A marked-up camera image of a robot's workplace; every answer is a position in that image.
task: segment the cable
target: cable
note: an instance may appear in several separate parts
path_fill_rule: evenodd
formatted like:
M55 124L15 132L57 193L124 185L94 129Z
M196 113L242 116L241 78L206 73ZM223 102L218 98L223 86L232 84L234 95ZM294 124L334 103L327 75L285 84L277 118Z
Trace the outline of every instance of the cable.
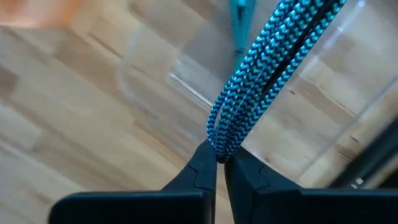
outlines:
M218 162L236 152L345 2L280 1L210 111L207 136Z

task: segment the transparent plastic container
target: transparent plastic container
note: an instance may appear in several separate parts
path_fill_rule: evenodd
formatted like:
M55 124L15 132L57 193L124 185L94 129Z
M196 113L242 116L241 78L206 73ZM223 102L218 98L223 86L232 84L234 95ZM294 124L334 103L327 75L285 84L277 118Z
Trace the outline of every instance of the transparent plastic container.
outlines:
M248 45L277 2L258 2ZM200 143L233 63L228 0L131 8L143 25L119 66L121 91L171 143ZM397 12L393 0L348 0L243 146L306 187L327 185L398 113Z

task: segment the wooden floor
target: wooden floor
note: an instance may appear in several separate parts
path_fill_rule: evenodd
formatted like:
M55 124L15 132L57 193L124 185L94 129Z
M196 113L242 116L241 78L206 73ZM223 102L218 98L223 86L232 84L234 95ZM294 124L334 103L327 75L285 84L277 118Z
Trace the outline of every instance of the wooden floor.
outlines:
M86 0L66 28L0 27L0 223L45 223L70 193L160 189L178 174L226 78L191 48L204 24L223 30L220 2ZM277 1L264 2L255 23ZM349 0L244 146L326 186L398 114L397 15L394 0ZM221 166L217 193L216 222L232 223Z

